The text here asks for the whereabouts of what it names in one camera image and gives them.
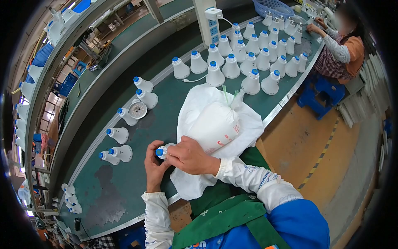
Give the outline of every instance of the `factory floor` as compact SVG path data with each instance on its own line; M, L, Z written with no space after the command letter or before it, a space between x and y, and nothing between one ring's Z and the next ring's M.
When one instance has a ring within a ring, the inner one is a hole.
M296 99L266 127L257 147L276 173L317 205L329 223L331 248L343 248L373 189L380 122L374 117L349 128L335 109L318 121ZM191 221L188 202L180 200L169 210L175 231Z

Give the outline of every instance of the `white arm sleeve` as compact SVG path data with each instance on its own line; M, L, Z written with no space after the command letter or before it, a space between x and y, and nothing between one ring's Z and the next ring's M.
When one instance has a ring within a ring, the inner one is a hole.
M169 210L165 193L147 193L145 202L145 248L168 249L173 243L174 231L170 227Z
M233 184L246 192L255 192L270 213L286 202L303 199L289 182L263 167L246 165L239 157L222 158L217 179Z
M340 45L328 35L324 37L324 41L325 45L338 61L342 63L349 63L351 61L351 56L349 55L347 46Z
M325 29L325 32L328 34L328 35L330 35L330 37L331 38L333 38L334 40L336 40L336 38L337 38L337 34L339 33L337 30L333 30L333 29L331 29L331 28L327 28L327 29Z

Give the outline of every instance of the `blue jacket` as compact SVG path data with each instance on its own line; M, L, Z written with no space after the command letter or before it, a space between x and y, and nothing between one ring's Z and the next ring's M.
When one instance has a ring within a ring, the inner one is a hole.
M318 208L309 200L294 200L264 215L292 249L328 249L329 226ZM206 239L188 248L194 249L262 249L246 225Z

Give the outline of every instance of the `black wire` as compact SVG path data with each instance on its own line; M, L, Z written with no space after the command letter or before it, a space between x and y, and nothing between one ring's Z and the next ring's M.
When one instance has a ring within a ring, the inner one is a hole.
M82 228L83 228L84 232L86 233L87 237L90 239L90 241L92 241L92 239L90 238L90 236L86 232L86 229L84 229L83 223L81 221L80 221L80 224L82 225Z

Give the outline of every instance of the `white power cable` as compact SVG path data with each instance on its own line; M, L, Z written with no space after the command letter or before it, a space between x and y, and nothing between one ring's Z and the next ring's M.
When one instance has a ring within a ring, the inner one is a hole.
M217 15L217 18L218 18L218 19L223 19L223 20L227 21L229 24L231 24L231 26L233 26L233 24L232 24L230 21L228 21L227 19L225 19L225 18L222 17L221 15Z
M197 80L187 80L187 79L183 79L182 81L183 81L183 82L197 82L197 81L199 81L199 80L205 78L206 76L207 76L207 75L205 75L205 76L203 76L202 78L197 79Z

